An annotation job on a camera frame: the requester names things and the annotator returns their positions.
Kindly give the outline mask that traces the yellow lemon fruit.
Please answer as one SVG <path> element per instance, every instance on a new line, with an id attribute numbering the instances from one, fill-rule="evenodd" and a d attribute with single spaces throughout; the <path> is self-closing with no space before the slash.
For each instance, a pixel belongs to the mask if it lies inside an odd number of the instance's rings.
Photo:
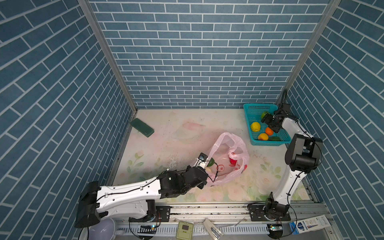
<path id="1" fill-rule="evenodd" d="M 259 122 L 253 122 L 251 125 L 250 125 L 250 129 L 252 132 L 259 132 L 261 130 L 261 124 Z"/>

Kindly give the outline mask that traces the yellow orange mango fruit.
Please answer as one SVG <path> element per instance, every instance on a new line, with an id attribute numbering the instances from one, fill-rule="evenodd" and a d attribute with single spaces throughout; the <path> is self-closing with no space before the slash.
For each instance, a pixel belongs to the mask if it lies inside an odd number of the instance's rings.
<path id="1" fill-rule="evenodd" d="M 266 133 L 261 133 L 258 136 L 259 141 L 268 141 L 269 140 L 269 135 Z"/>

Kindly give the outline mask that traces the pink plastic bag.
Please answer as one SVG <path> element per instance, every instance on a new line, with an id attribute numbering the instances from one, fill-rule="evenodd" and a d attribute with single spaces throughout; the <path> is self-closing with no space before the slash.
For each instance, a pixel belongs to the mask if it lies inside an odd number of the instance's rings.
<path id="1" fill-rule="evenodd" d="M 250 161 L 245 142 L 231 133 L 223 133 L 211 147 L 205 170 L 207 186 L 221 186 L 234 181 L 246 170 Z"/>

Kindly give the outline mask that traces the green round fruit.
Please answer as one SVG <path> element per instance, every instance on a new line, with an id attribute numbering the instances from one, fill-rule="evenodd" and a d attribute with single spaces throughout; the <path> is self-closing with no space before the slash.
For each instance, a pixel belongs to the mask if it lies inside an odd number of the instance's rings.
<path id="1" fill-rule="evenodd" d="M 263 113 L 261 114 L 261 120 L 262 120 L 266 115 L 268 115 L 268 114 L 269 114 L 269 112 L 267 112 L 267 111 L 263 112 Z"/>

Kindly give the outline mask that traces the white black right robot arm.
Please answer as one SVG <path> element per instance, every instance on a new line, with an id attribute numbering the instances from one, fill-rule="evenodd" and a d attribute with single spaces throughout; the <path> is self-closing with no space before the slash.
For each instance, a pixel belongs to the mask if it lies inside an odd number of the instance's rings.
<path id="1" fill-rule="evenodd" d="M 291 143 L 285 153 L 287 170 L 283 174 L 278 188 L 271 192 L 264 207 L 265 217 L 269 220 L 284 218 L 290 208 L 294 192 L 302 179 L 315 170 L 322 162 L 323 140 L 309 134 L 300 124 L 299 119 L 291 112 L 291 106 L 281 103 L 271 115 L 262 119 L 277 133 L 285 130 Z"/>

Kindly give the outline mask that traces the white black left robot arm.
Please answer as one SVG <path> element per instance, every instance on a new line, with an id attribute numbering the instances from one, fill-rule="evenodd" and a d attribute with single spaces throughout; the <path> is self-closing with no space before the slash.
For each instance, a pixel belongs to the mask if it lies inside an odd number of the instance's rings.
<path id="1" fill-rule="evenodd" d="M 74 227 L 97 225 L 102 219 L 128 217 L 148 222 L 156 215 L 156 201 L 176 198 L 197 187 L 203 189 L 209 178 L 201 167 L 183 171 L 163 171 L 157 177 L 122 186 L 88 183 L 79 196 Z"/>

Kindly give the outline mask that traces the red fruit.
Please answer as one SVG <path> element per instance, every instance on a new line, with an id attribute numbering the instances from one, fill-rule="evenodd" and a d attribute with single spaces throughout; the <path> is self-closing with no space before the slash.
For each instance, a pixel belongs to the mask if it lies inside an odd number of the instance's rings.
<path id="1" fill-rule="evenodd" d="M 237 165 L 237 160 L 234 159 L 235 154 L 229 154 L 230 166 L 235 167 Z"/>

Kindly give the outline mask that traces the teal plastic basket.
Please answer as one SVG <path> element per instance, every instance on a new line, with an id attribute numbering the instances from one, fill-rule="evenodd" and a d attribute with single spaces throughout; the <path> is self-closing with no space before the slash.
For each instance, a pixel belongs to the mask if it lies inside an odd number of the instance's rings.
<path id="1" fill-rule="evenodd" d="M 273 114 L 274 111 L 278 109 L 277 105 L 273 104 L 244 104 L 243 106 L 245 111 L 245 119 L 248 125 L 248 131 L 250 135 L 250 141 L 253 146 L 273 146 L 277 147 L 280 145 L 290 144 L 292 139 L 287 133 L 286 130 L 280 129 L 278 133 L 274 133 L 273 136 L 279 137 L 282 141 L 259 141 L 258 136 L 261 133 L 265 133 L 265 129 L 268 127 L 267 124 L 264 124 L 261 122 L 261 114 L 265 111 L 269 112 L 270 114 Z M 252 132 L 250 129 L 250 125 L 253 122 L 259 122 L 261 124 L 261 130 L 257 133 Z"/>

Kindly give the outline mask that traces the green digital timer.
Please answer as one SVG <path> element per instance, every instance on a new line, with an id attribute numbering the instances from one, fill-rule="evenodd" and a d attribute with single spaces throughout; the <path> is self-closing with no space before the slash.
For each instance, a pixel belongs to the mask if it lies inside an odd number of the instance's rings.
<path id="1" fill-rule="evenodd" d="M 177 240 L 192 240 L 194 225 L 188 222 L 179 222 L 176 234 Z"/>

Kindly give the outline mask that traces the white small device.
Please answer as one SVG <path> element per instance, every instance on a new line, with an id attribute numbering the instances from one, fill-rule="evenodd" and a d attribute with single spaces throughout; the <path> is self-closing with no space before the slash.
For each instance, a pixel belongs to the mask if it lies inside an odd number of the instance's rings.
<path id="1" fill-rule="evenodd" d="M 219 240 L 224 233 L 221 232 L 219 228 L 216 227 L 209 219 L 205 219 L 203 225 L 207 231 L 207 233 L 213 238 L 213 240 Z"/>

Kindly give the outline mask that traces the green rectangular box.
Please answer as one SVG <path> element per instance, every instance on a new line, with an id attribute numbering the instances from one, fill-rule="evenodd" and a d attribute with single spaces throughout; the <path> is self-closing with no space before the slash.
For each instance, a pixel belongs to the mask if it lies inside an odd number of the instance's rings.
<path id="1" fill-rule="evenodd" d="M 143 134 L 145 137 L 149 138 L 152 134 L 155 133 L 155 130 L 144 123 L 142 120 L 139 118 L 135 118 L 130 122 L 131 126 L 136 129 L 138 132 Z"/>

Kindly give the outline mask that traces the white plastic bowl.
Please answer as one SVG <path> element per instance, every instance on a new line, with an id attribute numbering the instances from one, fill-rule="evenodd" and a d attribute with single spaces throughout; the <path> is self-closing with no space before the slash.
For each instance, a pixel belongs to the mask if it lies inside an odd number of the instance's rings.
<path id="1" fill-rule="evenodd" d="M 114 240 L 117 225 L 114 220 L 106 219 L 89 228 L 89 240 Z"/>

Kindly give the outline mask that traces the blue white paper box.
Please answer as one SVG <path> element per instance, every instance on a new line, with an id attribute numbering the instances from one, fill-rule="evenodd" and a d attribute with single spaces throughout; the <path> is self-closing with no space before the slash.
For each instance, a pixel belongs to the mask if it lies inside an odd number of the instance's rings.
<path id="1" fill-rule="evenodd" d="M 325 215 L 289 223 L 293 235 L 313 232 L 330 227 L 331 224 Z"/>

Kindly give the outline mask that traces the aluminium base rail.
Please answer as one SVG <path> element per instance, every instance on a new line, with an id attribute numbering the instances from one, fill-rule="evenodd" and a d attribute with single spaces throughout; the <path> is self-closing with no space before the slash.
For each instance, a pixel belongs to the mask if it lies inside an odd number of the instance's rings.
<path id="1" fill-rule="evenodd" d="M 250 222 L 274 222 L 265 217 L 264 204 L 261 202 L 234 202 L 234 203 L 157 203 L 156 208 L 165 218 L 165 222 L 186 221 L 190 223 L 202 223 L 209 219 L 214 223 L 250 223 Z M 312 201 L 294 201 L 287 215 L 277 219 L 279 222 L 288 223 L 294 220 L 303 220 L 324 215 L 328 220 L 332 216 L 324 203 Z"/>

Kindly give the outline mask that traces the grey aluminium corner post right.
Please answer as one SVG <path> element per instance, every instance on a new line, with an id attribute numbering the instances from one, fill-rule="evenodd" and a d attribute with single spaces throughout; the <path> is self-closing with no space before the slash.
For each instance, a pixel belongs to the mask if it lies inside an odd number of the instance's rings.
<path id="1" fill-rule="evenodd" d="M 282 91 L 279 94 L 279 97 L 277 98 L 277 100 L 275 102 L 276 105 L 278 105 L 281 102 L 281 100 L 283 98 L 284 91 L 288 91 L 292 87 L 292 85 L 294 84 L 296 78 L 298 77 L 300 71 L 302 70 L 307 59 L 309 58 L 309 55 L 311 54 L 312 50 L 314 49 L 316 43 L 318 42 L 320 36 L 322 35 L 323 31 L 325 30 L 331 17 L 335 13 L 340 2 L 341 2 L 341 0 L 331 0 L 331 1 L 329 1 L 327 6 L 325 7 L 325 10 L 324 10 L 319 22 L 315 26 L 311 37 L 309 38 L 308 42 L 306 43 L 303 52 L 300 54 L 296 65 L 293 67 L 290 76 L 288 77 L 284 87 L 282 88 Z"/>

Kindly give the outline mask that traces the grey aluminium corner post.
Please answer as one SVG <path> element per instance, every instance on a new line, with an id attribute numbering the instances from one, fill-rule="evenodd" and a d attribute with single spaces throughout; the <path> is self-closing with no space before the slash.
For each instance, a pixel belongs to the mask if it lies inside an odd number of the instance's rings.
<path id="1" fill-rule="evenodd" d="M 331 17 L 335 13 L 340 2 L 341 2 L 341 0 L 331 0 L 331 1 L 329 1 L 327 6 L 325 7 L 325 10 L 324 10 L 319 22 L 315 26 L 311 37 L 309 38 L 308 42 L 306 43 L 303 52 L 300 54 L 296 65 L 293 67 L 290 76 L 288 77 L 284 87 L 282 88 L 282 91 L 279 94 L 279 97 L 277 98 L 277 100 L 275 102 L 276 105 L 278 105 L 281 102 L 281 100 L 283 98 L 284 91 L 288 91 L 292 87 L 292 85 L 294 84 L 296 78 L 298 77 L 300 71 L 302 70 L 307 59 L 309 58 L 309 55 L 311 54 L 312 50 L 314 49 L 316 43 L 318 42 L 320 36 L 322 35 L 323 31 L 325 30 Z"/>
<path id="2" fill-rule="evenodd" d="M 110 65 L 111 67 L 111 70 L 113 71 L 116 79 L 117 79 L 117 82 L 121 88 L 121 90 L 123 91 L 123 94 L 129 104 L 129 106 L 131 107 L 134 115 L 137 113 L 137 107 L 136 107 L 136 104 L 132 98 L 132 96 L 130 95 L 129 93 L 129 90 L 127 88 L 127 85 L 124 81 L 124 78 L 121 74 L 121 71 L 116 63 L 116 60 L 113 56 L 113 53 L 108 45 L 108 42 L 103 34 L 103 31 L 97 21 L 97 18 L 96 18 L 96 15 L 91 7 L 91 4 L 89 1 L 86 1 L 86 0 L 78 0 L 78 3 L 106 57 L 106 60 L 108 62 L 108 64 Z"/>

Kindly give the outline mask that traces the grey aluminium corner post left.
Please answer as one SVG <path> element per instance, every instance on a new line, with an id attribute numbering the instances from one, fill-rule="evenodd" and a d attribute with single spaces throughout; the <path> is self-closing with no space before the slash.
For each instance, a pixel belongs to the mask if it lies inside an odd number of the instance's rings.
<path id="1" fill-rule="evenodd" d="M 113 71 L 116 79 L 117 79 L 117 82 L 121 88 L 121 90 L 123 91 L 123 94 L 129 104 L 129 106 L 131 107 L 134 115 L 137 113 L 137 107 L 136 107 L 136 104 L 132 98 L 132 96 L 130 95 L 129 93 L 129 90 L 127 88 L 127 85 L 124 81 L 124 78 L 121 74 L 121 71 L 116 63 L 116 60 L 113 56 L 113 53 L 108 45 L 108 42 L 103 34 L 103 31 L 97 21 L 97 18 L 96 18 L 96 15 L 91 7 L 91 4 L 89 1 L 86 1 L 86 0 L 78 0 L 78 3 L 106 57 L 106 60 L 108 62 L 108 64 L 110 65 L 111 67 L 111 70 Z"/>

